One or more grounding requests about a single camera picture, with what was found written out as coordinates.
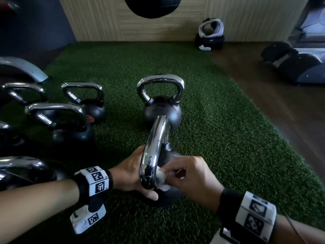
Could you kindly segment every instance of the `red label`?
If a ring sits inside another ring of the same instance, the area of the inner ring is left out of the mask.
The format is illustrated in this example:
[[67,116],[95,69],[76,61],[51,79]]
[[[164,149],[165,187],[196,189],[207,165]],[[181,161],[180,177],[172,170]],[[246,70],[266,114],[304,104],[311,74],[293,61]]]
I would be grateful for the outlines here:
[[86,115],[86,119],[87,119],[88,123],[94,123],[95,122],[94,117],[92,117],[91,115]]

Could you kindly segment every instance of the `wall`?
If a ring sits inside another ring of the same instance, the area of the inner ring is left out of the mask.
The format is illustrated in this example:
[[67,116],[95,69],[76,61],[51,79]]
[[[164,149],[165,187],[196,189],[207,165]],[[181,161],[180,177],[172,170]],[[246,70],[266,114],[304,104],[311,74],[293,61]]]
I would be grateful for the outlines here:
[[14,0],[18,15],[0,16],[0,55],[48,51],[76,41],[59,0]]
[[286,40],[308,0],[182,0],[165,17],[136,16],[124,0],[60,0],[79,41],[193,40],[206,17],[219,17],[227,41]]

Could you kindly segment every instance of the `wrist tracker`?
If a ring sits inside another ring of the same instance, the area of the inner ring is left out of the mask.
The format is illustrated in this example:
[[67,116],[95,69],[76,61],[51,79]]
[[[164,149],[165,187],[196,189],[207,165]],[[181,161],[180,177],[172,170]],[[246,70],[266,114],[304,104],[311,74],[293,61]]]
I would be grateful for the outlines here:
[[82,206],[72,213],[70,221],[76,234],[81,234],[106,214],[104,201],[113,188],[112,175],[99,166],[82,169],[71,178],[79,188],[79,201]]
[[[222,220],[220,236],[231,243],[264,244],[272,240],[276,206],[248,191],[243,197],[225,189],[217,214]],[[231,238],[223,234],[224,229],[230,231]]]

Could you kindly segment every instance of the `left hand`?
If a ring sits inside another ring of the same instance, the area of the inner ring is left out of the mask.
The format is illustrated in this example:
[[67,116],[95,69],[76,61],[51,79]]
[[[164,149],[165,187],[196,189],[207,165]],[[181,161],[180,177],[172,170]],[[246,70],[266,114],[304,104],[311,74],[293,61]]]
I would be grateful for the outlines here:
[[123,191],[136,190],[145,197],[158,200],[158,194],[153,190],[145,189],[140,183],[140,162],[144,145],[138,147],[128,158],[109,169],[113,177],[113,188]]

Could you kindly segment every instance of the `medicine ball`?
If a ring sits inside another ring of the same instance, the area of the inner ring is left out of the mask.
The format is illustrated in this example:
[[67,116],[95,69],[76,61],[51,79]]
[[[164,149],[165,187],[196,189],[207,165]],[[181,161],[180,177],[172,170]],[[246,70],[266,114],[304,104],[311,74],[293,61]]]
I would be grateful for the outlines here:
[[124,0],[133,13],[155,19],[174,12],[181,0]]

